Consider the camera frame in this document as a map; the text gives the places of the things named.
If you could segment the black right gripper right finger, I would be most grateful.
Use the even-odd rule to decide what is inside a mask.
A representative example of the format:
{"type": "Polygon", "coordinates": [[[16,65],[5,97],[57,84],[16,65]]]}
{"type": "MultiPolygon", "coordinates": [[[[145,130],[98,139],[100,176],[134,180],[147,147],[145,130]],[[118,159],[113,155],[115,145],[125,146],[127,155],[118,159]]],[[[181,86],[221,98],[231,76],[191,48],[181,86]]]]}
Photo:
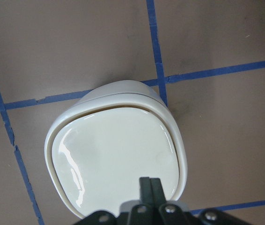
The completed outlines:
{"type": "Polygon", "coordinates": [[[149,179],[153,195],[154,225],[243,225],[245,221],[215,208],[205,209],[198,216],[166,201],[159,178],[149,179]]]}

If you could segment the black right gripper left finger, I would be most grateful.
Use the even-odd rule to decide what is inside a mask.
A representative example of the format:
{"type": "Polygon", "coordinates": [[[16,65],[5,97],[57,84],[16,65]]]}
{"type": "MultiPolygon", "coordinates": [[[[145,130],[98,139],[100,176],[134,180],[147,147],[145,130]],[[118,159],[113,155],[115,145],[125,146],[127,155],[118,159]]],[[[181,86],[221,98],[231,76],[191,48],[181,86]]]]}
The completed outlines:
{"type": "Polygon", "coordinates": [[[152,225],[154,223],[154,198],[150,178],[140,178],[140,200],[128,212],[118,217],[104,210],[91,213],[76,222],[77,225],[152,225]]]}

